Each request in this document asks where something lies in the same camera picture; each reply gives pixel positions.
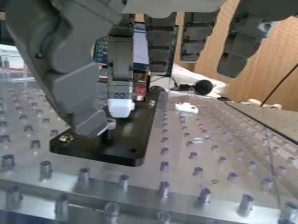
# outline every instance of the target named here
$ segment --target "red marking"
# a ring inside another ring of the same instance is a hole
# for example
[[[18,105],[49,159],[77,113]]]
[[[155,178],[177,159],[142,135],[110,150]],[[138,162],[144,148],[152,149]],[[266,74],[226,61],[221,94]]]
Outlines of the red marking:
[[[146,87],[137,86],[136,93],[145,96],[146,95]]]

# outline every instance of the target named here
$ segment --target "black bracket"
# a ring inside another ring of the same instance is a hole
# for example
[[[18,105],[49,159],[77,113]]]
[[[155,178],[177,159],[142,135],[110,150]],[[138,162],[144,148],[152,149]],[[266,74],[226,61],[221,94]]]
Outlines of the black bracket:
[[[129,118],[117,119],[116,129],[106,130],[98,138],[78,136],[68,129],[50,140],[50,152],[125,166],[141,166],[146,154],[158,95],[158,93],[153,93],[145,101],[136,102],[136,109]],[[68,141],[64,142],[61,141],[65,139],[64,136],[73,138],[68,138]]]

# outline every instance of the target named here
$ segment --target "white object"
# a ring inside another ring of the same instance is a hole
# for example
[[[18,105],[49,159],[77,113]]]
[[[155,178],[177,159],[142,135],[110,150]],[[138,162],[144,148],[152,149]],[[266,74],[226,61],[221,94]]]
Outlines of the white object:
[[[109,113],[114,118],[126,118],[134,109],[132,99],[108,99]]]
[[[255,100],[255,99],[249,99],[247,100],[247,103],[250,103],[253,105],[257,105],[257,106],[261,106],[261,101],[259,100]]]
[[[226,0],[128,0],[122,13],[165,18],[171,12],[214,12]]]
[[[190,103],[175,103],[175,110],[189,113],[198,113],[198,108]]]

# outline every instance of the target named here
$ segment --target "black cable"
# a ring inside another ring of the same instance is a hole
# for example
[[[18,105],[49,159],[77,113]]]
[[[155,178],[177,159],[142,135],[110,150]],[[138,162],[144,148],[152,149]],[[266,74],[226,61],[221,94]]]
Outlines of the black cable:
[[[177,81],[174,80],[173,77],[167,77],[167,76],[162,76],[162,75],[157,75],[157,76],[161,77],[161,78],[154,79],[152,82],[155,82],[157,80],[163,79],[163,78],[169,78],[169,79],[171,79],[173,82],[174,82],[174,87],[178,87],[178,83],[177,83]]]
[[[281,84],[285,82],[285,80],[289,78],[289,76],[291,75],[291,73],[295,71],[298,67],[298,64],[294,66],[294,68],[290,70],[290,72],[287,73],[287,75],[283,77],[283,79],[279,81],[279,83],[277,84],[275,88],[273,89],[273,91],[270,92],[270,94],[267,95],[266,99],[263,100],[261,107],[263,106],[263,104],[267,102],[267,99],[271,97],[273,93],[277,91],[278,87],[281,86]]]
[[[166,77],[161,77],[158,79],[154,79],[154,80],[152,80],[152,82],[155,82],[155,81],[158,81],[159,79],[163,79],[163,78],[166,78]]]

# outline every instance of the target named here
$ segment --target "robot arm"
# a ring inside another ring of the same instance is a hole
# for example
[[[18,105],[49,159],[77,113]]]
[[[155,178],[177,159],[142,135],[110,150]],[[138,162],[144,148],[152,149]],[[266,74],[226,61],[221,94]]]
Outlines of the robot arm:
[[[106,127],[105,113],[93,107],[98,68],[90,47],[120,23],[124,6],[118,0],[10,0],[6,8],[8,30],[36,81],[84,136]]]

